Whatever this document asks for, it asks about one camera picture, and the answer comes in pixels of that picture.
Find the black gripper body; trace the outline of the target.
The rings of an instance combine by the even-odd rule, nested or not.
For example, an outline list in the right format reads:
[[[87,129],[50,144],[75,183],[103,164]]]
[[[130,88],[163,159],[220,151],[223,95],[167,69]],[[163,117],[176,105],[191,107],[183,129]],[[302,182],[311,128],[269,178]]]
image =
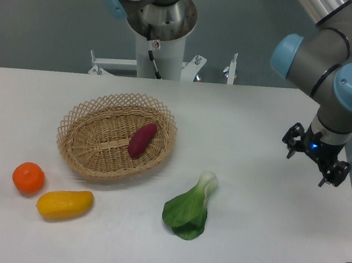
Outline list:
[[[338,160],[338,154],[346,143],[330,144],[322,140],[323,135],[320,138],[317,137],[320,133],[322,132],[311,124],[304,135],[302,144],[305,148],[305,154],[317,164],[319,171],[325,174]]]

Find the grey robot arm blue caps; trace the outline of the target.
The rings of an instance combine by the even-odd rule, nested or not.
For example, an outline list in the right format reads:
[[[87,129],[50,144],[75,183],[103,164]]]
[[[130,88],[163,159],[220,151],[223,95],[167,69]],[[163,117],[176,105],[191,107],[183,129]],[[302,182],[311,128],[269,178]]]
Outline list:
[[[352,136],[352,2],[298,0],[319,32],[305,39],[290,34],[278,43],[272,69],[319,104],[310,126],[293,125],[283,142],[289,155],[302,152],[316,162],[322,182],[334,186],[351,165],[338,160]],[[189,81],[196,65],[183,65],[185,39],[194,29],[191,0],[103,0],[115,18],[127,19],[136,38],[138,76]]]

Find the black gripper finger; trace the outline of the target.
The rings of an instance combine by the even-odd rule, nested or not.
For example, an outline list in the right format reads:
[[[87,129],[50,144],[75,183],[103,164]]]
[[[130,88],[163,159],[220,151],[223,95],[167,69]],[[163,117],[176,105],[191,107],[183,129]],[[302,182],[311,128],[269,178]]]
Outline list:
[[[322,179],[319,181],[318,186],[330,184],[338,187],[347,178],[350,170],[351,164],[347,161],[336,160],[332,163],[322,164],[320,166]]]
[[[296,152],[303,152],[303,140],[306,133],[300,122],[292,125],[282,138],[282,142],[286,145],[288,153],[286,158],[290,159]]]

